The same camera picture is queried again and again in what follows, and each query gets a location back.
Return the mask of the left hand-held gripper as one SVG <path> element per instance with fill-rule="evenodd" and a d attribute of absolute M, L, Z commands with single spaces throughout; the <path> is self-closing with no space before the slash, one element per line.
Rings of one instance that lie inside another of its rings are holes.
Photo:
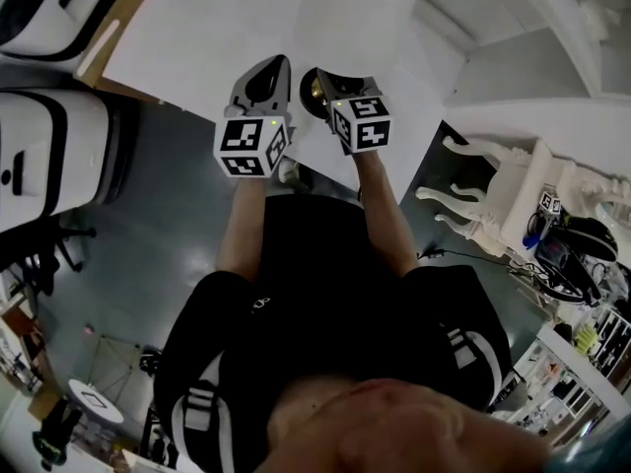
<path fill-rule="evenodd" d="M 270 177 L 291 143 L 291 64 L 270 56 L 235 82 L 216 124 L 213 155 L 226 176 Z"/>

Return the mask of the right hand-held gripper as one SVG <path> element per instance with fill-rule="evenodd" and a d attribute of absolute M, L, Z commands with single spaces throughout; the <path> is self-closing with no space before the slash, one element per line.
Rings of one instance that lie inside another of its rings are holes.
<path fill-rule="evenodd" d="M 343 77 L 317 68 L 327 123 L 345 155 L 377 151 L 389 142 L 392 113 L 374 77 Z"/>

